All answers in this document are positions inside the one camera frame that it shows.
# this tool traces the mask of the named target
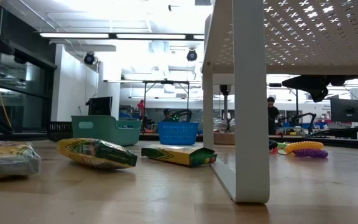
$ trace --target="wooden floor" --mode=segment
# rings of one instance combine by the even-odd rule
[[[323,160],[270,156],[269,203],[236,205],[209,166],[140,157],[144,144],[129,147],[139,155],[135,168],[107,171],[57,154],[53,142],[34,142],[41,174],[0,179],[0,223],[358,223],[357,149],[327,147]],[[232,146],[216,150],[234,167]]]

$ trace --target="security camera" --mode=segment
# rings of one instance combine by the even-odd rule
[[[187,53],[187,61],[194,62],[195,60],[197,60],[196,50],[190,49],[189,52]]]
[[[94,55],[94,52],[87,52],[84,57],[84,63],[87,65],[94,65],[99,62],[99,59]]]

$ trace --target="computer monitor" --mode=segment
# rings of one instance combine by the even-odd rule
[[[358,100],[331,98],[331,120],[358,122]]]
[[[111,116],[112,97],[98,97],[89,99],[88,115]]]

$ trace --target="window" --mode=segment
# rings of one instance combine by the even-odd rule
[[[0,88],[0,93],[15,132],[45,129],[45,99],[4,88]],[[1,100],[0,119],[6,120]]]
[[[24,59],[1,54],[0,83],[45,94],[45,70]]]

